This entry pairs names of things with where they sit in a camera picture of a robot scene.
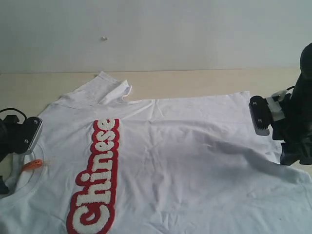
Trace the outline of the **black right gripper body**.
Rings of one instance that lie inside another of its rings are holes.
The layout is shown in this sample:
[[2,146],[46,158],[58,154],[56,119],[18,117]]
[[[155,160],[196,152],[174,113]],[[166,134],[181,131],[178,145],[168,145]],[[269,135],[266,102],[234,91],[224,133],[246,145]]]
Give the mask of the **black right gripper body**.
[[286,94],[279,102],[285,118],[273,124],[273,139],[282,140],[280,164],[312,164],[312,99],[294,100]]

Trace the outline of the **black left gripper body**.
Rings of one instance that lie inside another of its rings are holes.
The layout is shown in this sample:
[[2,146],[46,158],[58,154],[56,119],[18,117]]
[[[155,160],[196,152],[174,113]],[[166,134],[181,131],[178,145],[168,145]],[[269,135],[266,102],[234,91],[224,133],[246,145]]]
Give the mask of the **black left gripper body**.
[[31,143],[26,130],[27,118],[20,123],[17,115],[7,115],[0,120],[0,161],[2,162],[9,154],[25,153]]

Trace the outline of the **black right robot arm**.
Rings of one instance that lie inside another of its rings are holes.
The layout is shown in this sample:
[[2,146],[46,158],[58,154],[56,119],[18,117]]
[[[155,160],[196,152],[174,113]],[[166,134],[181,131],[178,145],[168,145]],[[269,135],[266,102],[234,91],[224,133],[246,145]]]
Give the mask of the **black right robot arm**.
[[312,45],[300,57],[300,75],[291,93],[278,100],[284,118],[273,121],[273,139],[282,140],[280,164],[312,164]]

